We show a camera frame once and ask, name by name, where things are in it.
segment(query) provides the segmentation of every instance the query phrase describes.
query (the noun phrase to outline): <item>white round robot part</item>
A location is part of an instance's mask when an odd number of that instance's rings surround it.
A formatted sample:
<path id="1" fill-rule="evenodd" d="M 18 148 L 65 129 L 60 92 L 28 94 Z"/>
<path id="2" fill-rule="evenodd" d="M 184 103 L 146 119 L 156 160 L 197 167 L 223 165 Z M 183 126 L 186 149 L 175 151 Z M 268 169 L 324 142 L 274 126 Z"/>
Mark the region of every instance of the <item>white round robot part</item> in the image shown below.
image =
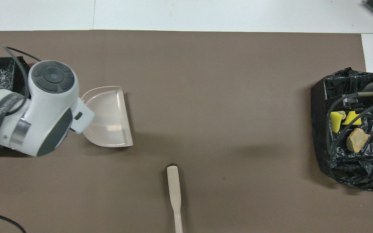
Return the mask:
<path id="1" fill-rule="evenodd" d="M 93 122 L 83 132 L 90 142 L 103 147 L 133 145 L 121 87 L 98 87 L 86 92 L 82 100 L 95 113 Z"/>

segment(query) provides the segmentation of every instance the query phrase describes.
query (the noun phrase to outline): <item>white floor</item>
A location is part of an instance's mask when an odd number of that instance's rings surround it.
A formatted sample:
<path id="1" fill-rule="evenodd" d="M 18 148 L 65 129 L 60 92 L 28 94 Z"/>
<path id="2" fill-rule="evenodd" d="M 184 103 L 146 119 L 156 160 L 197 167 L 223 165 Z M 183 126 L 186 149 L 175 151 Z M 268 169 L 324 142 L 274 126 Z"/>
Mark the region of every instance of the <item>white floor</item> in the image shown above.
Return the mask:
<path id="1" fill-rule="evenodd" d="M 90 29 L 360 33 L 373 72 L 361 0 L 0 0 L 0 31 Z"/>

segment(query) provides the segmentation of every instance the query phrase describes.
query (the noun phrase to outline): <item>white brush handle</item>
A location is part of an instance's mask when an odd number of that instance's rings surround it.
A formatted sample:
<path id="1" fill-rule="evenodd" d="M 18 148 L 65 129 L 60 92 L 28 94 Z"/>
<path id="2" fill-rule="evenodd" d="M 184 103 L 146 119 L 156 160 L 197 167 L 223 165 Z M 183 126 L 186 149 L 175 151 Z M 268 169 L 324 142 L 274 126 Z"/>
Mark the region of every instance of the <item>white brush handle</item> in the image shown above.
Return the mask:
<path id="1" fill-rule="evenodd" d="M 172 209 L 174 210 L 175 233 L 182 233 L 181 221 L 181 187 L 179 184 L 179 174 L 177 166 L 169 166 L 168 173 L 169 197 Z"/>

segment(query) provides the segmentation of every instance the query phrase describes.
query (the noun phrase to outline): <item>yellow sponge piece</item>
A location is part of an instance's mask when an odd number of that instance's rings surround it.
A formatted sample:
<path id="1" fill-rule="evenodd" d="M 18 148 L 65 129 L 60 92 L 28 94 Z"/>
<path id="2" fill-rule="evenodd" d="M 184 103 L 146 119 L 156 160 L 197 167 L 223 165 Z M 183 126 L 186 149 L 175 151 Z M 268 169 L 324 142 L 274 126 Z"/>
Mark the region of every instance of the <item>yellow sponge piece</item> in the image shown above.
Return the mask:
<path id="1" fill-rule="evenodd" d="M 341 122 L 343 119 L 344 114 L 341 112 L 331 112 L 330 113 L 330 122 L 332 123 L 332 131 L 334 133 L 339 132 L 341 128 Z"/>
<path id="2" fill-rule="evenodd" d="M 343 122 L 342 124 L 343 125 L 347 125 L 349 123 L 351 123 L 351 121 L 356 118 L 359 114 L 357 114 L 355 111 L 352 111 L 352 112 L 349 112 L 348 115 L 346 116 L 346 119 L 345 119 L 345 122 Z M 361 118 L 357 119 L 355 122 L 354 122 L 354 125 L 361 125 L 362 124 L 362 121 L 361 121 Z"/>

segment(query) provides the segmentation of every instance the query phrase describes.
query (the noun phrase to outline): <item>round button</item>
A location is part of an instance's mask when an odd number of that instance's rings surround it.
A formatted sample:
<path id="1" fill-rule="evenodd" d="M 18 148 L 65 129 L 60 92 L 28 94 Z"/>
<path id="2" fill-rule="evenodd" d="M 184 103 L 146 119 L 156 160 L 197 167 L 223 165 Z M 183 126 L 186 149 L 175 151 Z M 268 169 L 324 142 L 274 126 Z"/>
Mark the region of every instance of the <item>round button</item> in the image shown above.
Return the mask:
<path id="1" fill-rule="evenodd" d="M 48 67 L 43 71 L 43 77 L 49 83 L 60 83 L 64 79 L 64 72 L 57 67 Z"/>

